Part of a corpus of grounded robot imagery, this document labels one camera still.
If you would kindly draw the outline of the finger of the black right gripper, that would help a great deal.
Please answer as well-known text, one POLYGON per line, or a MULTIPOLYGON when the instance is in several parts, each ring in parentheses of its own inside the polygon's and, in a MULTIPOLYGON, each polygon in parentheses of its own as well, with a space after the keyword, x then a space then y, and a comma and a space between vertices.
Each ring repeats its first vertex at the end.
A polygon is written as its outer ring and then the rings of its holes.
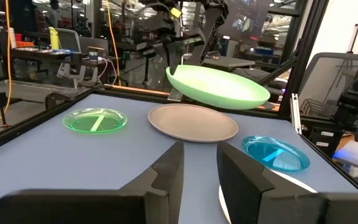
POLYGON ((165 67, 169 67, 169 53, 165 44, 163 42, 154 43, 153 48, 155 53, 163 59, 165 67))
POLYGON ((167 45, 167 59, 170 74, 173 75, 181 62, 184 45, 181 42, 172 42, 167 45))

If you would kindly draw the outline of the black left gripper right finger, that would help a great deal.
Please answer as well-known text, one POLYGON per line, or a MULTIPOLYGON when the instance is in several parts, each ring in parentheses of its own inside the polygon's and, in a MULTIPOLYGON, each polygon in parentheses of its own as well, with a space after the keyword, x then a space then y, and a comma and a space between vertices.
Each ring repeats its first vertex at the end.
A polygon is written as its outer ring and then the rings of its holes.
POLYGON ((358 224, 358 193, 310 192, 226 142, 217 165, 231 224, 358 224))

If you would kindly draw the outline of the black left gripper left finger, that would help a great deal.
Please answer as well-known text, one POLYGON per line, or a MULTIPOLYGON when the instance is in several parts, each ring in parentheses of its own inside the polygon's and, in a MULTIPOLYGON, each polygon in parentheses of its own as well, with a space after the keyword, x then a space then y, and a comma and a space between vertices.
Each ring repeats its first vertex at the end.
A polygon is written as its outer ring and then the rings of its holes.
POLYGON ((184 144, 119 190, 25 189, 0 198, 0 224, 177 224, 184 144))

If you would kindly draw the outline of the small transparent blue plate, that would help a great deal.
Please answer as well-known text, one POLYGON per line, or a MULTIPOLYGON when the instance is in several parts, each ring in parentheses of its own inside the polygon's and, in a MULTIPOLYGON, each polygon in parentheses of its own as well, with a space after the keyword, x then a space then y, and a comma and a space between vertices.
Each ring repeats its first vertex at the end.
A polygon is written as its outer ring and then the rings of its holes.
POLYGON ((296 147, 267 136, 248 136, 242 150, 269 169, 297 172, 310 166, 308 156, 296 147))

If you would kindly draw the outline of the large opaque green plate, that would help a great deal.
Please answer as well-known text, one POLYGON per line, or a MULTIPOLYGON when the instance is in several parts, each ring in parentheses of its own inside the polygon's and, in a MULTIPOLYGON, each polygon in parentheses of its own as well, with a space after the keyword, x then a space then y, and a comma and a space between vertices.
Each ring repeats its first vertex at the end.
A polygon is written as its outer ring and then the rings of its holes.
POLYGON ((183 95, 207 105, 230 110, 250 110, 263 105, 269 91, 242 76, 196 65, 179 65, 167 79, 183 95))

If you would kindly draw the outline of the small transparent green plate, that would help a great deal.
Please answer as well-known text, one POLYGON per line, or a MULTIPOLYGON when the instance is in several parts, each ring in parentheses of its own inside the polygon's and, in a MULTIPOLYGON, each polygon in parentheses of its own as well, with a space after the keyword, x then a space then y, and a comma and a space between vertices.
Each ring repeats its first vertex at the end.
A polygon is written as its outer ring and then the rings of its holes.
POLYGON ((104 134, 123 128, 128 117, 118 111, 107 108, 85 108, 72 111, 63 117, 63 125, 79 133, 104 134))

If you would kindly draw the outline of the dark hanging screen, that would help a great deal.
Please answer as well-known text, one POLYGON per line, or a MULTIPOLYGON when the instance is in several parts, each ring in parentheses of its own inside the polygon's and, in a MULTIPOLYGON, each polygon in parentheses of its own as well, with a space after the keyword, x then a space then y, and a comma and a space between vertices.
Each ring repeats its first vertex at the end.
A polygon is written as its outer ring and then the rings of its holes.
POLYGON ((255 45, 261 36, 272 0, 224 0, 229 14, 216 33, 227 40, 255 45))

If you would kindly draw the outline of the blue table mat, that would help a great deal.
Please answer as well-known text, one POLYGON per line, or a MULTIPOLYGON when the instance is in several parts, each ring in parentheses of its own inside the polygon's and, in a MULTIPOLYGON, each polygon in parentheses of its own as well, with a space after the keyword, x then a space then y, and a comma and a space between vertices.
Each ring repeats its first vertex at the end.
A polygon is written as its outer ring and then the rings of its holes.
MULTIPOLYGON (((119 189, 158 159, 175 140, 148 120, 154 103, 92 94, 73 106, 112 108, 128 123, 108 134, 64 127, 64 112, 0 146, 0 197, 20 189, 119 189)), ((216 145, 185 143, 179 221, 226 224, 218 197, 216 145)))

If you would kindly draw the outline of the black control box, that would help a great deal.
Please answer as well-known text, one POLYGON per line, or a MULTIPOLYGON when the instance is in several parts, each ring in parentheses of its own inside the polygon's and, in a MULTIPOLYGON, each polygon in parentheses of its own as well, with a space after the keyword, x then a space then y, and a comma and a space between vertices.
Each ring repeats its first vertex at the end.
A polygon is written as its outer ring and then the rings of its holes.
POLYGON ((328 157, 332 158, 343 134, 344 131, 341 130, 312 127, 303 135, 306 136, 328 157))

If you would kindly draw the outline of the person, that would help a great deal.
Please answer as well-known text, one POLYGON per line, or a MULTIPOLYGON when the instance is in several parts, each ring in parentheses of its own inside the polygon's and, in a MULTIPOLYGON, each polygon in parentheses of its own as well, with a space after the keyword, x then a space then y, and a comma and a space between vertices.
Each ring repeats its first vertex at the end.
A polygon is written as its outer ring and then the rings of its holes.
POLYGON ((45 16, 46 26, 57 28, 62 20, 60 5, 58 0, 50 0, 50 9, 45 16))

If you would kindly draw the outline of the white box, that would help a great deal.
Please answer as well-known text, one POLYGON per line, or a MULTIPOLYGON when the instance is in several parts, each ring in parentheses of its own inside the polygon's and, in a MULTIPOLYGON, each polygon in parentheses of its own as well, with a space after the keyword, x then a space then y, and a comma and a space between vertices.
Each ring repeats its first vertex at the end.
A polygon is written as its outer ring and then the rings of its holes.
POLYGON ((358 142, 349 141, 334 153, 333 158, 344 164, 358 167, 358 142))

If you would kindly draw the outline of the orange storage bin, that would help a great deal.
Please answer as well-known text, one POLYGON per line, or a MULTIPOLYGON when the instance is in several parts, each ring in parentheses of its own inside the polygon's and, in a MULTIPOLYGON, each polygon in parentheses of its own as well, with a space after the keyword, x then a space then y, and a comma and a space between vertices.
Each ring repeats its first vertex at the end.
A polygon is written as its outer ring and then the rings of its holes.
POLYGON ((15 34, 16 47, 34 47, 33 42, 25 41, 22 34, 15 34))

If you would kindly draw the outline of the grey office chair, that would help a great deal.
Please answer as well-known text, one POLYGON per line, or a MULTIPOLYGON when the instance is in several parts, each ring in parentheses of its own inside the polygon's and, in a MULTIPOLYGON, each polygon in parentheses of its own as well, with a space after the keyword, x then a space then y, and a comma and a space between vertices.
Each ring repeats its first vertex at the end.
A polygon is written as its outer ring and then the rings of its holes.
POLYGON ((358 54, 323 52, 308 64, 298 93, 300 111, 308 116, 331 118, 342 92, 353 82, 358 54))

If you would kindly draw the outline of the silver metal bracket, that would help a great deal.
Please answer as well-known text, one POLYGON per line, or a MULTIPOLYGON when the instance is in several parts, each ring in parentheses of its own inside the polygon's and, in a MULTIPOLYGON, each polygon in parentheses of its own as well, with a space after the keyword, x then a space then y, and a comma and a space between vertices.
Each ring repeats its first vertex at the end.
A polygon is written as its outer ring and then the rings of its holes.
POLYGON ((169 101, 176 101, 176 102, 181 102, 182 99, 183 99, 183 94, 175 88, 171 89, 167 98, 167 100, 169 101))

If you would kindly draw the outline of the silver aluminium rail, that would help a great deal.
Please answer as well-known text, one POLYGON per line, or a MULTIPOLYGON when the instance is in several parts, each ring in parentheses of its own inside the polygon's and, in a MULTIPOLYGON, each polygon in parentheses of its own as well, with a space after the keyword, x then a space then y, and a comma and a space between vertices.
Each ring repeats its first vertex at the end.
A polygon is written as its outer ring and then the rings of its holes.
POLYGON ((295 128, 295 131, 298 134, 302 134, 298 95, 296 93, 291 94, 290 109, 291 109, 291 123, 295 128))

